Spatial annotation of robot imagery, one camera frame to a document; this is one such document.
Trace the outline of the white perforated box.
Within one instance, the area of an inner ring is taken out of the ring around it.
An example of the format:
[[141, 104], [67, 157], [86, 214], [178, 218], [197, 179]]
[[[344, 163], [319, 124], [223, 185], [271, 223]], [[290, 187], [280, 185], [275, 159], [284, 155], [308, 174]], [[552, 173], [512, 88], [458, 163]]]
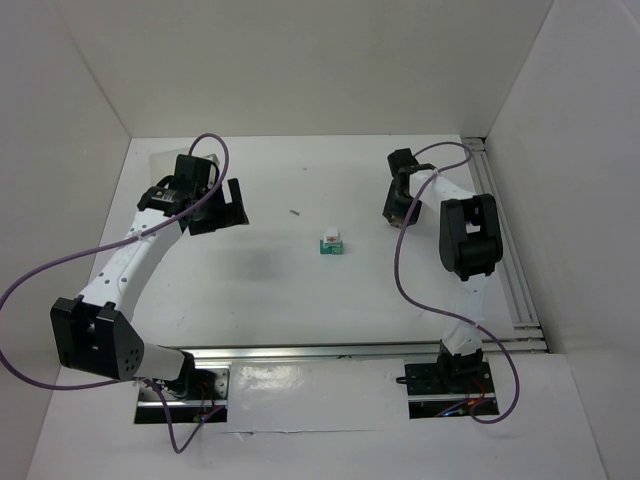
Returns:
[[177, 157], [181, 154], [186, 155], [187, 153], [188, 148], [185, 147], [151, 154], [149, 156], [151, 182], [157, 183], [165, 176], [173, 175]]

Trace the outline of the beige wood block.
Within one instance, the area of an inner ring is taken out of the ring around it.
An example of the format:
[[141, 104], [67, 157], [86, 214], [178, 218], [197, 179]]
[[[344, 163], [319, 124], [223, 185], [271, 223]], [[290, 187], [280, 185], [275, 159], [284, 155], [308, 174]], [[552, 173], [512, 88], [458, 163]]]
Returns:
[[394, 228], [400, 229], [404, 223], [404, 219], [402, 217], [393, 216], [390, 220], [390, 225]]

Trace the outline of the dark green H block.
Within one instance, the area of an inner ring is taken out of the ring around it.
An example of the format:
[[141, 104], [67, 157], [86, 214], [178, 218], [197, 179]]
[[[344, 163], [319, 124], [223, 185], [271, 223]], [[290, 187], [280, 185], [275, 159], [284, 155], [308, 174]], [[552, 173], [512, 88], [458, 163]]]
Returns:
[[319, 242], [319, 253], [321, 255], [332, 255], [334, 246], [331, 244], [326, 244], [323, 240]]

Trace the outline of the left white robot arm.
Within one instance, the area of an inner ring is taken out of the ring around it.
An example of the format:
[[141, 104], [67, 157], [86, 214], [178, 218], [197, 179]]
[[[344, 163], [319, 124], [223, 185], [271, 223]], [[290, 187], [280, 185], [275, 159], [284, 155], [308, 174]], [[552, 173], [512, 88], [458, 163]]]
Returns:
[[229, 180], [226, 199], [215, 185], [220, 175], [216, 156], [180, 154], [173, 173], [141, 196], [126, 245], [75, 298], [59, 298], [50, 310], [62, 366], [117, 381], [152, 379], [178, 398], [209, 380], [192, 354], [145, 342], [132, 320], [156, 267], [183, 234], [247, 224], [238, 180]]

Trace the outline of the light green G block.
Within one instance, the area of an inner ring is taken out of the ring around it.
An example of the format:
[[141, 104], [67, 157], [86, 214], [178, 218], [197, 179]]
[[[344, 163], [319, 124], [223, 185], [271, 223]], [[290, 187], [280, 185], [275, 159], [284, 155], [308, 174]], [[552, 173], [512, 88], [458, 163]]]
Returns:
[[332, 254], [333, 255], [342, 255], [344, 253], [344, 243], [340, 242], [339, 244], [332, 246]]

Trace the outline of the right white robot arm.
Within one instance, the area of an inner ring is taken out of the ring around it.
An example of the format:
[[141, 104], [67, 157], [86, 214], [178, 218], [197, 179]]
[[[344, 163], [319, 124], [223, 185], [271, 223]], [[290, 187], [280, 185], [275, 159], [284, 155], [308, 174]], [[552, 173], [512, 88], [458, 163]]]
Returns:
[[438, 217], [440, 262], [452, 275], [455, 307], [427, 310], [456, 320], [440, 340], [439, 375], [453, 382], [477, 375], [483, 363], [481, 314], [489, 277], [503, 258], [495, 198], [448, 180], [436, 166], [418, 162], [408, 148], [387, 157], [391, 183], [383, 217], [406, 233], [426, 208]]

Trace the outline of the white block red mark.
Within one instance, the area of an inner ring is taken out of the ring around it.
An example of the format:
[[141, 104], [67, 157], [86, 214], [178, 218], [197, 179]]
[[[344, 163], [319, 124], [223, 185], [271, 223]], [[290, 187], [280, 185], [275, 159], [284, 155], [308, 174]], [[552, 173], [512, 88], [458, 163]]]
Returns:
[[324, 232], [323, 239], [326, 236], [331, 236], [331, 237], [335, 236], [341, 239], [339, 231], [336, 227], [328, 227]]

